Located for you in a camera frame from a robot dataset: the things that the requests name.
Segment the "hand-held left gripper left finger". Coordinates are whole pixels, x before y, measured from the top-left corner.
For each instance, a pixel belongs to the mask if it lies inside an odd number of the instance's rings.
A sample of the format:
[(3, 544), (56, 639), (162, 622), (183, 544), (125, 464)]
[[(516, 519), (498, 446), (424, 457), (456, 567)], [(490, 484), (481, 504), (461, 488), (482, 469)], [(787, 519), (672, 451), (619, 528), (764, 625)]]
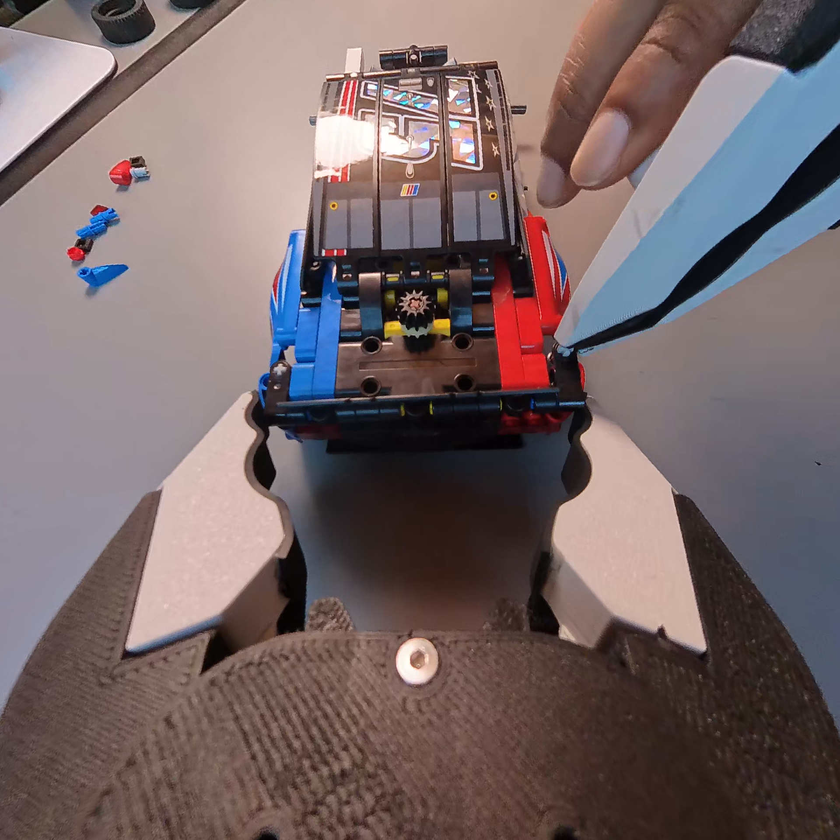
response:
[(125, 643), (136, 655), (215, 630), (237, 651), (303, 628), (307, 568), (257, 395), (239, 397), (163, 481)]

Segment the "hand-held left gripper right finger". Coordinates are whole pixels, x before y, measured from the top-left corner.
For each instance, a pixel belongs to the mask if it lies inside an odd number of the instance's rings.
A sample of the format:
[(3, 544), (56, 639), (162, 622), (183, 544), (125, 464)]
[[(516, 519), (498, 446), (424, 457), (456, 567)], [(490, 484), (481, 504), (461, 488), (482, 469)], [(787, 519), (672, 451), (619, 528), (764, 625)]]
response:
[(585, 648), (626, 629), (704, 655), (672, 486), (591, 397), (572, 416), (569, 442), (566, 496), (532, 577), (533, 618)]

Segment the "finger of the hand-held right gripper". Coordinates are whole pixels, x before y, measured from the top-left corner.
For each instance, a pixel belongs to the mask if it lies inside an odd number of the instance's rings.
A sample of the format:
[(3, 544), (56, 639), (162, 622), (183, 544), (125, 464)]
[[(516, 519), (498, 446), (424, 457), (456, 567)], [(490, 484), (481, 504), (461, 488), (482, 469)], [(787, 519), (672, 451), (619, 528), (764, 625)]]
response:
[(591, 335), (580, 330), (564, 340), (562, 354), (588, 354), (672, 322), (823, 230), (837, 228), (838, 173), (838, 148), (814, 148), (764, 208), (700, 257), (659, 303), (623, 319), (609, 316)]
[(791, 71), (733, 56), (708, 73), (575, 290), (558, 343), (645, 311), (779, 191), (838, 148), (838, 56)]

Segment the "red blue black lego car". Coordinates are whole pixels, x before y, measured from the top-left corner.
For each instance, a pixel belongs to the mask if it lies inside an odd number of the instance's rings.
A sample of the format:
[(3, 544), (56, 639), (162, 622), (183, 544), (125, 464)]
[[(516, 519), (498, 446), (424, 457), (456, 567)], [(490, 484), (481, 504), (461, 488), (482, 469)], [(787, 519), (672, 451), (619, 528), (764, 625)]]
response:
[(514, 448), (585, 406), (571, 299), (529, 210), (498, 63), (348, 50), (327, 76), (308, 223), (270, 298), (265, 426), (332, 452)]

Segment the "person's right hand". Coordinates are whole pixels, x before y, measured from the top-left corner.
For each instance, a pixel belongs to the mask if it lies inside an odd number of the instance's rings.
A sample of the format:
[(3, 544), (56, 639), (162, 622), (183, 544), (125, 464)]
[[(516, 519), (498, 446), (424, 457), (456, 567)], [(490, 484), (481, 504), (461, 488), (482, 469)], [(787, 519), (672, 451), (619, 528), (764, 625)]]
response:
[(537, 198), (560, 207), (627, 178), (667, 139), (760, 1), (594, 2), (564, 58)]

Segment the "white metal book stand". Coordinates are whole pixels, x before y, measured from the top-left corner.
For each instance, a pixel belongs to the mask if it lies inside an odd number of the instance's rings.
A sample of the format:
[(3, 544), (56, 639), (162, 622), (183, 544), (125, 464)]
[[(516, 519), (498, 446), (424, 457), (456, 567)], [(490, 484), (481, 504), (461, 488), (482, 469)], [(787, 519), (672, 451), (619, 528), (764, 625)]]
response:
[(116, 59), (105, 48), (2, 28), (1, 169), (116, 68)]

